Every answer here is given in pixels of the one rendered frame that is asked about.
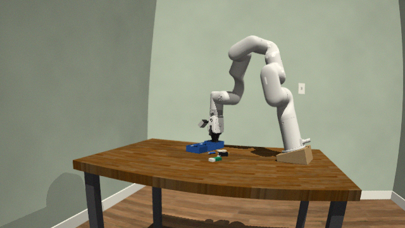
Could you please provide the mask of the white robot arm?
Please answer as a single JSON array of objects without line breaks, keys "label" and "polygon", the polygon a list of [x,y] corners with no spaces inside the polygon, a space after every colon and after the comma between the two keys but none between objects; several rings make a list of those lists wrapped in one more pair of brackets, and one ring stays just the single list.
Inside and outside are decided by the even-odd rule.
[{"label": "white robot arm", "polygon": [[230,48],[229,58],[237,60],[232,62],[229,70],[229,74],[234,78],[235,86],[233,92],[211,92],[209,114],[223,115],[223,105],[239,103],[244,93],[244,75],[252,52],[265,55],[266,65],[261,70],[261,83],[266,102],[272,107],[277,107],[277,117],[284,146],[282,153],[305,148],[306,145],[303,144],[309,143],[310,138],[301,139],[292,93],[287,88],[281,88],[281,84],[285,82],[285,71],[280,53],[277,45],[271,41],[251,35]]}]

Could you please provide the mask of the blue three-compartment bin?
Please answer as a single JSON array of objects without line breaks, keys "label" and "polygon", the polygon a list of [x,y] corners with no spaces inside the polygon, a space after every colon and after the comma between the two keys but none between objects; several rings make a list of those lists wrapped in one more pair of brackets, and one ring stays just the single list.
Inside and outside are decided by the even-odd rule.
[{"label": "blue three-compartment bin", "polygon": [[[212,140],[204,141],[197,144],[186,145],[186,151],[191,153],[205,153],[216,149],[224,148],[224,141],[211,142]],[[194,147],[195,146],[195,147]],[[198,148],[200,147],[200,148]]]}]

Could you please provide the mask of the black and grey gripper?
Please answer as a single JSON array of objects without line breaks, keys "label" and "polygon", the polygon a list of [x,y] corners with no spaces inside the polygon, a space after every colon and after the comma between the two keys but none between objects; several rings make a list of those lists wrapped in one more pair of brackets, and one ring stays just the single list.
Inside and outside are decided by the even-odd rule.
[{"label": "black and grey gripper", "polygon": [[212,142],[218,143],[220,134],[224,131],[223,115],[209,115],[208,132]]}]

